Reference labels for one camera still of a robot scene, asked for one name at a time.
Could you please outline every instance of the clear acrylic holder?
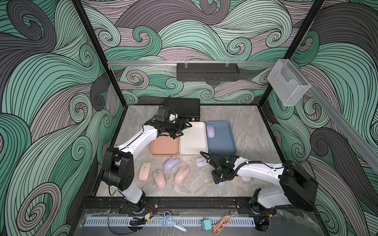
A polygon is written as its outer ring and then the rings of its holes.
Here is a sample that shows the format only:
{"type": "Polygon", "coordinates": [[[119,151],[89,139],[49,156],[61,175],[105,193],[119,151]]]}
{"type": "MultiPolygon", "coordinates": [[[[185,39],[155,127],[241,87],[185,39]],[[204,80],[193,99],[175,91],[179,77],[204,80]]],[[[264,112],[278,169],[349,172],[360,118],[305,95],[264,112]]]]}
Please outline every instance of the clear acrylic holder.
{"type": "Polygon", "coordinates": [[[284,106],[294,106],[311,87],[301,74],[299,66],[288,59],[279,59],[270,72],[268,81],[284,106]]]}

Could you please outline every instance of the red wire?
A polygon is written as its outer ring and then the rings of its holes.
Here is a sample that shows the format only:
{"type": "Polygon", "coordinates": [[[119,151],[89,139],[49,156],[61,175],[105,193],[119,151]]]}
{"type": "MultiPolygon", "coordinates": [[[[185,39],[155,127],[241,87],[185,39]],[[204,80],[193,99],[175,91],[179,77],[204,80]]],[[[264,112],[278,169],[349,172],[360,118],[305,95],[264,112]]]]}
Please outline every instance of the red wire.
{"type": "Polygon", "coordinates": [[[150,206],[150,205],[146,205],[146,206],[151,207],[151,209],[153,210],[152,213],[155,214],[155,209],[152,206],[150,206]]]}

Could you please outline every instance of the charging cable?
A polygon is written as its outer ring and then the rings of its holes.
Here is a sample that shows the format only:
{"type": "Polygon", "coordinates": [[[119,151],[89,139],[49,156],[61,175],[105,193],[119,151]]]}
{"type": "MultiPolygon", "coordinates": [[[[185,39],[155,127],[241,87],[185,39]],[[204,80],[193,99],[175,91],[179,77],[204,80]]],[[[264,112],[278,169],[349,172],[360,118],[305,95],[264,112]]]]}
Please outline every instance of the charging cable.
{"type": "Polygon", "coordinates": [[[224,216],[222,217],[222,219],[220,220],[220,222],[216,225],[213,225],[213,232],[215,234],[219,234],[222,229],[227,226],[229,223],[231,222],[231,217],[230,216],[224,216]]]}

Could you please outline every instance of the power plug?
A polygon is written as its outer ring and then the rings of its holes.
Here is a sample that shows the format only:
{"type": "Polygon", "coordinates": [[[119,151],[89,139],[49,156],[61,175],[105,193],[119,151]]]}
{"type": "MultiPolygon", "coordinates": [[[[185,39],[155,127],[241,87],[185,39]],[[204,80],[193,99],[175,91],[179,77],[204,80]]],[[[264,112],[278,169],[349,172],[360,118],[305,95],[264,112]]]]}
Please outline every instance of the power plug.
{"type": "Polygon", "coordinates": [[[210,219],[203,219],[201,220],[201,227],[202,231],[212,230],[212,225],[210,219]]]}

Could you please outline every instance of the pink computer mouse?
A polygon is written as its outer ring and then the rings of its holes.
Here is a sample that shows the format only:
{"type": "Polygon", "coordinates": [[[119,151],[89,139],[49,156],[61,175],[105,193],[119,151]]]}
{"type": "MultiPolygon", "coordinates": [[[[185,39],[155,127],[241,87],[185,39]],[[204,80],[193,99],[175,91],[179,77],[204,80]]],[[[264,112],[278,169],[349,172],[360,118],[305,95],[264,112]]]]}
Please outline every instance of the pink computer mouse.
{"type": "Polygon", "coordinates": [[[175,182],[175,184],[182,184],[188,174],[189,174],[189,168],[186,166],[181,166],[178,172],[176,173],[173,181],[175,182]]]}
{"type": "Polygon", "coordinates": [[[148,174],[150,173],[151,163],[143,162],[141,170],[139,171],[139,179],[144,181],[148,179],[148,174]]]}
{"type": "Polygon", "coordinates": [[[155,170],[153,173],[153,179],[155,180],[156,187],[163,190],[167,186],[167,181],[165,180],[163,170],[155,170]]]}

